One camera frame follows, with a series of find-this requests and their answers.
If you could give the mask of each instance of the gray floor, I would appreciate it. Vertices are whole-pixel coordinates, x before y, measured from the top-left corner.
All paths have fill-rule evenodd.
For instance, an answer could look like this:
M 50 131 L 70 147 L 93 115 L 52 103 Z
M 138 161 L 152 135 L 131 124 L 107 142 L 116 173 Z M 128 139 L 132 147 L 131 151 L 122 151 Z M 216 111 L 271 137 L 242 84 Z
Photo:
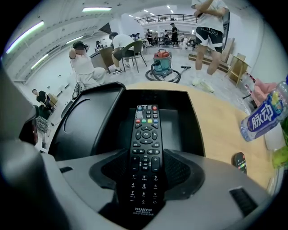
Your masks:
M 178 70 L 179 72 L 182 71 L 181 66 L 191 66 L 190 70 L 187 70 L 186 72 L 183 73 L 181 76 L 181 80 L 179 84 L 182 85 L 187 85 L 189 87 L 193 87 L 197 90 L 202 90 L 205 91 L 201 86 L 193 86 L 192 79 L 195 77 L 195 62 L 190 61 L 188 59 L 189 53 L 191 51 L 189 50 L 184 50 L 184 49 L 172 49 L 172 48 L 166 48 L 167 51 L 172 52 L 172 68 L 175 70 Z M 138 58 L 138 67 L 139 67 L 139 73 L 137 72 L 136 66 L 133 67 L 132 61 L 130 60 L 130 69 L 126 69 L 126 72 L 123 72 L 118 75 L 107 75 L 105 82 L 114 82 L 114 81 L 119 81 L 122 82 L 124 85 L 130 85 L 134 83 L 140 83 L 140 82 L 147 82 L 149 81 L 145 77 L 146 71 L 150 69 L 151 64 L 153 63 L 153 56 L 154 53 L 158 51 L 158 48 L 156 47 L 151 47 L 147 48 L 147 54 L 144 55 L 144 58 L 146 59 L 147 66 L 145 66 L 143 60 L 141 58 Z M 207 65 L 203 64 L 202 71 L 206 73 L 207 70 Z M 115 69 L 114 66 L 110 67 L 110 70 L 113 71 Z M 231 103 L 233 106 L 239 108 L 240 110 L 246 112 L 249 114 L 251 112 L 251 105 L 250 105 L 250 99 L 247 98 L 245 100 L 242 99 L 242 97 L 248 95 L 247 91 L 241 87 L 235 87 L 235 82 L 231 81 L 229 77 L 224 78 L 225 73 L 217 70 L 215 74 L 212 77 L 204 77 L 204 80 L 209 82 L 210 85 L 214 88 L 214 93 L 207 92 L 209 94 L 215 95 L 219 99 L 228 101 Z M 57 123 L 60 122 L 61 120 L 61 113 L 65 107 L 64 105 L 65 102 L 59 102 L 57 103 L 57 109 L 56 111 L 49 117 L 49 120 L 56 124 L 54 127 L 51 127 L 51 133 L 49 137 L 46 137 L 45 142 L 47 143 L 46 148 L 49 148 L 53 135 L 55 134 L 55 131 L 57 129 Z

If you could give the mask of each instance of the vacuum hose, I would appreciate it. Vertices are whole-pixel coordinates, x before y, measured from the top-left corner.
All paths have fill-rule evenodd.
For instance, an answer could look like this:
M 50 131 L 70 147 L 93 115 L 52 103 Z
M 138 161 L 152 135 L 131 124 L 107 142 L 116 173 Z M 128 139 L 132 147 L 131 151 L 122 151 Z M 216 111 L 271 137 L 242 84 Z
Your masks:
M 155 73 L 155 70 L 154 70 L 154 68 L 153 68 L 154 66 L 158 66 L 158 64 L 153 63 L 153 64 L 151 65 L 151 69 L 146 72 L 145 76 L 146 76 L 150 81 L 164 81 L 164 80 L 161 80 L 161 79 L 157 76 L 157 74 Z M 168 82 L 178 83 L 178 82 L 180 81 L 180 79 L 181 79 L 181 74 L 180 74 L 178 71 L 176 71 L 176 70 L 172 70 L 172 72 L 175 72 L 175 73 L 177 74 L 177 76 L 174 77 L 174 78 L 171 79 L 171 80 L 168 80 Z

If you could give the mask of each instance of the plastic bottle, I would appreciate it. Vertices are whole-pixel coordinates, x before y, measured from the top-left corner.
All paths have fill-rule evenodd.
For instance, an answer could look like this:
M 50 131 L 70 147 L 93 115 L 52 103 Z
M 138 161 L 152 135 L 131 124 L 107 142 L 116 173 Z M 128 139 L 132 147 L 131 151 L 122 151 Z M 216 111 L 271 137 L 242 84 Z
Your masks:
M 241 134 L 246 141 L 252 141 L 288 116 L 288 76 L 272 90 L 266 100 L 241 122 Z

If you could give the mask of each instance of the vacuum cleaner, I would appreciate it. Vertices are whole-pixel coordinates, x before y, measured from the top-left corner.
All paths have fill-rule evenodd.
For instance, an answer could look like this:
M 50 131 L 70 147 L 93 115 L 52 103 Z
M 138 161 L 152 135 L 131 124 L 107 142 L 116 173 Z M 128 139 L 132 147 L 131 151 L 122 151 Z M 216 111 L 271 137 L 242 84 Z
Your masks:
M 172 53 L 167 52 L 165 49 L 159 49 L 158 52 L 154 54 L 153 60 L 154 63 L 151 65 L 151 69 L 145 74 L 150 81 L 158 80 L 178 83 L 181 79 L 181 74 L 191 68 L 190 66 L 181 66 L 181 68 L 184 68 L 181 73 L 173 70 L 171 68 Z M 172 72 L 175 72 L 177 75 L 170 80 L 166 80 L 166 77 Z

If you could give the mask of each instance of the black t-shirt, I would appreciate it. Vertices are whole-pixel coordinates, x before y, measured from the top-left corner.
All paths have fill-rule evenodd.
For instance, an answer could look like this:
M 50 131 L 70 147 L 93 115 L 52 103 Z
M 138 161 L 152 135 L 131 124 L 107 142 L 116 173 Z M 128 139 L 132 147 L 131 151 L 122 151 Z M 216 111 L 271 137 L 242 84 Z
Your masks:
M 172 36 L 174 37 L 174 36 L 177 36 L 177 35 L 178 35 L 178 30 L 177 30 L 176 27 L 173 27 L 172 28 Z
M 40 91 L 40 92 L 39 92 L 39 96 L 36 97 L 36 100 L 37 100 L 38 102 L 43 102 L 43 103 L 45 103 L 45 100 L 46 100 L 45 94 L 46 94 L 46 93 L 45 93 L 44 91 Z

